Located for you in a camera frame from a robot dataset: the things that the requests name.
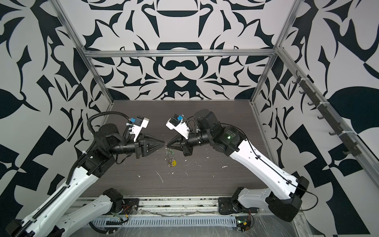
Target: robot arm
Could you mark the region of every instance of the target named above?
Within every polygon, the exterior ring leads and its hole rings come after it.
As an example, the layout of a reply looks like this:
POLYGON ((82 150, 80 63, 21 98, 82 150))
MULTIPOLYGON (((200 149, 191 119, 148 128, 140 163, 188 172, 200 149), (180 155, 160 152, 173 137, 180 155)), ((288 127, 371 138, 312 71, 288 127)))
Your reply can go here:
POLYGON ((216 151, 244 165, 269 187, 271 193, 265 198, 265 202, 272 213, 286 221, 295 217, 302 203, 301 198, 308 188, 308 180, 304 177, 297 179, 280 169, 259 152, 244 133, 233 126, 223 127, 209 110, 195 113, 194 120, 198 131, 192 132, 187 127, 188 138, 183 136, 184 125, 181 121, 178 123, 179 118, 175 115, 168 121, 167 126, 170 129, 178 129, 181 133, 168 142, 168 148, 183 151, 184 156, 190 156, 195 146, 209 144, 216 151))
MULTIPOLYGON (((107 115, 112 112, 103 112, 97 115, 107 115)), ((164 141, 149 135, 139 134, 142 127, 149 122, 146 118, 131 119, 128 121, 125 135, 120 135, 115 124, 104 124, 97 132, 94 132, 94 142, 90 148, 83 152, 82 156, 74 163, 67 177, 67 181, 53 193, 33 213, 26 216, 21 222, 12 221, 7 226, 7 231, 12 237, 46 237, 46 236, 70 236, 83 225, 94 218, 111 210, 118 212, 122 205, 123 196, 113 188, 100 195, 93 203, 79 210, 62 216, 74 201, 112 166, 117 160, 114 155, 135 153, 148 156, 164 145, 164 141), (127 130, 135 134, 131 139, 126 137, 127 130)))

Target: black cable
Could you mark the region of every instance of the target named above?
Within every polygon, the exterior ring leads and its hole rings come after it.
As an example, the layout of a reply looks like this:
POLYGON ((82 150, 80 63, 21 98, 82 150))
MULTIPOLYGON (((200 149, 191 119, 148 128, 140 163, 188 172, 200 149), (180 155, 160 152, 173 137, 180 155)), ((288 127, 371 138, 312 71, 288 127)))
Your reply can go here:
POLYGON ((254 224, 255 224, 255 219, 254 219, 254 216, 251 213, 249 213, 249 215, 253 219, 253 223, 250 225, 250 228, 252 228, 254 226, 254 224))
MULTIPOLYGON (((123 114, 123 113, 120 113, 120 112, 116 112, 116 111, 105 111, 105 112, 101 112, 101 113, 98 113, 98 114, 95 114, 95 115, 92 115, 88 120, 87 120, 87 126, 88 126, 88 129, 89 131, 94 134, 95 133, 95 130, 93 129, 92 125, 91 125, 91 122, 92 120, 94 120, 95 118, 98 118, 100 116, 105 116, 105 115, 121 115, 122 117, 126 118, 128 120, 128 122, 130 122, 130 119, 129 117, 126 115, 126 114, 123 114)), ((123 138, 126 139, 126 141, 129 141, 130 137, 131 137, 131 134, 129 133, 129 136, 126 138, 126 134, 128 133, 129 131, 129 128, 130 126, 127 125, 125 130, 124 130, 124 133, 122 135, 123 138)))
POLYGON ((190 129, 191 129, 191 132, 194 132, 193 131, 193 128, 192 128, 192 126, 191 126, 191 124, 189 123, 189 121, 188 121, 188 119, 186 119, 186 117, 184 116, 184 115, 182 115, 183 116, 183 118, 187 121, 187 124, 189 125, 189 127, 190 127, 190 129))
POLYGON ((188 122, 188 123, 190 123, 191 121, 193 122, 193 127, 194 127, 194 128, 196 128, 196 123, 195 123, 195 121, 194 121, 194 120, 189 120, 189 122, 188 122))
POLYGON ((125 161, 125 159, 126 158, 128 158, 129 156, 131 156, 132 154, 130 153, 129 155, 127 155, 122 161, 120 161, 120 162, 117 162, 117 159, 118 159, 118 154, 116 155, 116 164, 122 164, 124 161, 125 161))
MULTIPOLYGON (((247 138, 246 134, 245 134, 241 129, 237 128, 236 126, 233 126, 233 125, 230 125, 230 124, 224 124, 224 125, 228 125, 228 126, 231 126, 231 127, 234 127, 234 128, 236 128, 236 129, 238 129, 238 130, 241 131, 242 134, 245 135, 245 137, 247 138)), ((259 159, 259 158, 260 158, 260 155, 257 155, 257 154, 256 154, 256 152, 254 151, 253 147, 251 146, 250 141, 249 141, 248 138, 247 138, 247 141, 248 141, 248 143, 249 143, 249 146, 250 146, 251 150, 254 152, 254 155, 257 157, 257 159, 259 159)))
POLYGON ((94 224, 92 224, 92 221, 88 222, 89 226, 94 230, 96 231, 97 233, 100 233, 100 234, 106 234, 106 233, 109 233, 109 231, 103 231, 102 229, 98 229, 96 226, 94 226, 94 224))
MULTIPOLYGON (((224 124, 224 125, 232 126, 232 127, 236 128, 236 129, 238 129, 238 130, 241 131, 242 134, 245 135, 245 137, 247 138, 247 135, 246 135, 241 129, 237 128, 236 126, 233 126, 233 125, 230 125, 230 124, 224 124)), ((257 154, 255 153, 255 151, 254 151, 253 147, 251 146, 250 141, 249 141, 248 138, 247 138, 247 141, 249 142, 250 148, 251 148, 251 150, 254 152, 254 155, 257 157, 257 159, 261 160, 261 161, 262 161, 263 163, 265 163, 268 167, 270 167, 273 171, 275 171, 275 173, 277 173, 280 177, 282 177, 282 179, 284 179, 284 180, 286 181, 287 184, 291 184, 291 185, 294 186, 295 188, 298 188, 298 189, 300 189, 300 190, 302 190, 302 191, 304 191, 304 192, 306 192, 306 193, 312 194, 313 196, 316 197, 316 204, 313 205, 313 207, 311 207, 311 208, 309 208, 309 209, 306 209, 306 210, 303 210, 303 211, 309 211, 309 210, 313 209, 313 208, 318 204, 318 196, 317 196, 317 195, 315 195, 314 193, 311 193, 311 192, 309 192, 309 191, 307 191, 307 190, 305 190, 305 189, 302 189, 302 188, 300 188, 300 187, 297 187, 297 186, 293 185, 291 180, 287 180, 286 178, 284 178, 284 177, 283 177, 278 171, 276 171, 273 167, 269 166, 264 160, 262 160, 262 159, 260 158, 261 156, 260 156, 260 155, 257 155, 257 154)))
POLYGON ((120 221, 120 222, 117 222, 117 221, 107 221, 106 224, 107 225, 116 226, 116 225, 124 224, 124 223, 128 222, 128 220, 129 220, 129 217, 127 217, 127 219, 125 221, 120 221))
MULTIPOLYGON (((92 142, 92 144, 87 149, 86 153, 88 153, 93 148, 94 145, 95 145, 95 141, 92 142)), ((67 176, 67 180, 66 180, 67 185, 70 184, 75 168, 78 166, 79 162, 84 158, 86 153, 82 153, 82 155, 74 162, 73 166, 71 167, 70 172, 67 176)), ((41 209, 38 210, 36 214, 33 215, 33 219, 36 220, 67 188, 68 186, 62 187, 43 207, 41 207, 41 209)), ((33 221, 31 220, 26 222, 26 224, 21 227, 21 229, 16 233, 14 237, 19 237, 32 223, 33 221)))

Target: wall hook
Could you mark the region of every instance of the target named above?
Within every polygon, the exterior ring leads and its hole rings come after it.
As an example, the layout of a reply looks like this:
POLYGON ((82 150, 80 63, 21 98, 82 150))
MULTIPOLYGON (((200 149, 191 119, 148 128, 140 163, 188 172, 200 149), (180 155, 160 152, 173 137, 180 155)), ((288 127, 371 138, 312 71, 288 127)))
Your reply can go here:
POLYGON ((292 82, 293 84, 299 83, 301 81, 301 77, 298 76, 296 81, 292 82))

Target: dark wooden tabletop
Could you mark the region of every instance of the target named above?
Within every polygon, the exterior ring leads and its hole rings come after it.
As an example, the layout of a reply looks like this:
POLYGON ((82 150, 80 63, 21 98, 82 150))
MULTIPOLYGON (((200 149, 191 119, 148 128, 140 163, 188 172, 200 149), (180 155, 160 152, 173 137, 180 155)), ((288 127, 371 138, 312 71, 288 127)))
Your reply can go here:
MULTIPOLYGON (((214 112, 220 122, 242 129, 252 144, 267 155, 247 100, 117 100, 112 110, 125 113, 130 118, 142 116, 150 119, 147 128, 141 132, 168 142, 177 134, 165 126, 169 118, 174 114, 191 117, 204 108, 214 112)), ((118 115, 109 116, 107 123, 116 124, 120 133, 126 127, 125 118, 118 115)), ((184 157, 182 152, 174 150, 177 161, 175 167, 168 166, 165 156, 164 148, 140 159, 132 155, 124 163, 114 164, 83 193, 83 196, 98 196, 108 188, 115 188, 127 196, 194 196, 232 195, 238 187, 249 189, 267 187, 246 167, 216 152, 209 145, 195 147, 192 156, 189 157, 184 157)))

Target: aluminum frame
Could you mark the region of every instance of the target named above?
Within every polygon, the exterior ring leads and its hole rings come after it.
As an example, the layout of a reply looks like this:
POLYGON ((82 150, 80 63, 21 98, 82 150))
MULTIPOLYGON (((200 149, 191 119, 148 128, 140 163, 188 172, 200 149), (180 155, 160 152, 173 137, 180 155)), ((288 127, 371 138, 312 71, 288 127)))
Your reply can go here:
POLYGON ((92 62, 87 58, 87 56, 84 53, 83 45, 78 37, 78 34, 74 30, 74 27, 72 23, 70 22, 66 12, 63 9, 63 6, 59 2, 59 0, 49 0, 52 8, 54 9, 59 21, 61 22, 62 26, 66 29, 67 34, 69 35, 70 39, 72 40, 76 50, 78 51, 80 57, 84 61, 84 64, 87 66, 87 68, 92 73, 96 83, 100 87, 101 92, 105 96, 105 98, 108 100, 109 103, 113 103, 113 98, 111 94, 109 93, 107 87, 104 84, 103 79, 100 77, 98 72, 96 71, 95 66, 92 64, 92 62))
MULTIPOLYGON (((282 47, 278 47, 275 52, 279 58, 283 61, 284 65, 289 69, 292 75, 297 78, 308 79, 305 73, 299 68, 299 66, 292 60, 288 53, 282 47)), ((340 127, 348 137, 357 143, 357 147, 362 152, 361 154, 355 156, 355 159, 366 171, 367 175, 374 182, 374 184, 379 188, 379 160, 374 156, 366 144, 358 137, 354 130, 345 122, 345 120, 337 113, 333 106, 328 102, 328 100, 323 96, 323 94, 318 90, 318 88, 310 81, 304 80, 306 85, 315 92, 318 99, 328 108, 331 112, 333 118, 340 123, 340 127)))
POLYGON ((201 50, 84 50, 88 58, 111 57, 182 57, 182 56, 263 56, 273 49, 201 49, 201 50))
POLYGON ((293 224, 295 225, 295 228, 299 234, 299 237, 313 237, 311 228, 302 211, 300 211, 295 216, 295 218, 293 219, 293 224))
POLYGON ((273 151, 271 149, 270 143, 268 142, 265 130, 263 128, 262 122, 259 118, 259 112, 258 112, 257 106, 255 104, 252 104, 252 103, 250 103, 250 106, 251 106, 251 109, 253 110, 253 115, 254 115, 255 121, 257 122, 259 133, 262 136, 263 144, 266 148, 268 158, 272 162, 274 162, 276 165, 279 165, 279 161, 275 159, 275 156, 274 156, 273 151))
POLYGON ((251 95, 250 101, 252 103, 254 103, 255 99, 257 98, 259 92, 262 89, 263 84, 267 80, 268 73, 270 72, 270 70, 272 69, 272 67, 274 65, 274 62, 276 60, 276 52, 275 52, 275 50, 278 47, 282 46, 284 40, 286 39, 286 37, 288 35, 288 32, 290 31, 293 23, 295 22, 296 15, 297 15, 297 13, 298 13, 298 11, 300 9, 300 6, 301 6, 301 4, 304 1, 305 0, 295 0, 293 2, 292 7, 290 9, 290 13, 287 16, 287 18, 285 20, 285 23, 283 25, 283 28, 282 28, 282 30, 279 33, 278 40, 276 41, 276 43, 274 45, 274 54, 270 57, 269 61, 267 62, 266 66, 265 66, 265 69, 263 70, 263 73, 262 73, 262 75, 260 76, 260 78, 258 80, 258 84, 257 84, 255 90, 253 91, 253 94, 251 95))

